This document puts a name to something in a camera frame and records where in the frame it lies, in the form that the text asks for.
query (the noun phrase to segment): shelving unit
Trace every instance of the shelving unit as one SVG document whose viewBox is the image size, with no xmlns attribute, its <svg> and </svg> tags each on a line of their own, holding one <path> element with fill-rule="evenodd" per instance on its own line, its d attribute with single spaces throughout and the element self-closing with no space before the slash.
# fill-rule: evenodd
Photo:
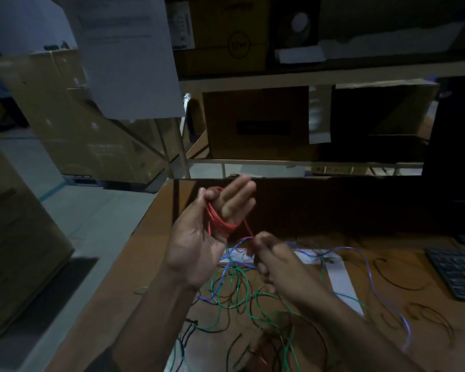
<svg viewBox="0 0 465 372">
<path fill-rule="evenodd" d="M 378 66 L 370 68 L 319 70 L 289 73 L 246 74 L 211 78 L 183 78 L 180 87 L 183 93 L 204 93 L 215 91 L 254 90 L 277 87 L 317 86 L 342 83 L 407 80 L 415 78 L 440 78 L 465 76 L 465 61 L 441 63 L 422 63 L 409 65 Z M 175 137 L 182 146 L 180 120 L 173 119 Z M 190 164 L 221 164 L 223 176 L 226 176 L 225 164 L 270 165 L 270 166 L 312 166 L 330 165 L 346 167 L 394 168 L 393 175 L 399 175 L 401 168 L 422 168 L 423 162 L 296 162 L 265 160 L 224 160 L 207 157 L 206 151 L 196 156 L 196 151 L 204 149 L 206 142 L 200 138 L 187 155 L 180 149 L 180 161 L 184 168 L 184 177 L 190 179 Z"/>
</svg>

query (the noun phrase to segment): paper sheet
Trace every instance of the paper sheet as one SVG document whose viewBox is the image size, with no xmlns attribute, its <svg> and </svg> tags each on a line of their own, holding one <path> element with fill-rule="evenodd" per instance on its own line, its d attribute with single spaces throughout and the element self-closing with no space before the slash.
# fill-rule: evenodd
<svg viewBox="0 0 465 372">
<path fill-rule="evenodd" d="M 184 116 L 164 0 L 59 0 L 105 117 Z"/>
</svg>

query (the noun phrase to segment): right hand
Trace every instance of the right hand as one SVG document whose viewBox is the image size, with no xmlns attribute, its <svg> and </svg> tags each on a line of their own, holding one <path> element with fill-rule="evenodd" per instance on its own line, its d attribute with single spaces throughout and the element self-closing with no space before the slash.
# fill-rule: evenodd
<svg viewBox="0 0 465 372">
<path fill-rule="evenodd" d="M 326 292 L 293 250 L 268 232 L 254 237 L 247 255 L 256 256 L 258 272 L 269 291 L 277 291 L 295 306 L 312 307 Z"/>
</svg>

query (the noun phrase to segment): label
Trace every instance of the label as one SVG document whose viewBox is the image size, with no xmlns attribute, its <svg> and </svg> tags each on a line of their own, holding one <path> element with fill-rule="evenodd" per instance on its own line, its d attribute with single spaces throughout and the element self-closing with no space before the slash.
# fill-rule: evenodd
<svg viewBox="0 0 465 372">
<path fill-rule="evenodd" d="M 170 42 L 174 51 L 194 49 L 193 26 L 189 12 L 189 2 L 180 1 L 166 4 Z"/>
</svg>

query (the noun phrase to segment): computer keyboard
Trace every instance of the computer keyboard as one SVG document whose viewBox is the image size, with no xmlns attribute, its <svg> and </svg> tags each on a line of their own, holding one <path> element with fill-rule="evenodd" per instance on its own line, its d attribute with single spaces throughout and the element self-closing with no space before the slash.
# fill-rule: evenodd
<svg viewBox="0 0 465 372">
<path fill-rule="evenodd" d="M 465 250 L 427 248 L 425 253 L 453 296 L 465 300 Z"/>
</svg>

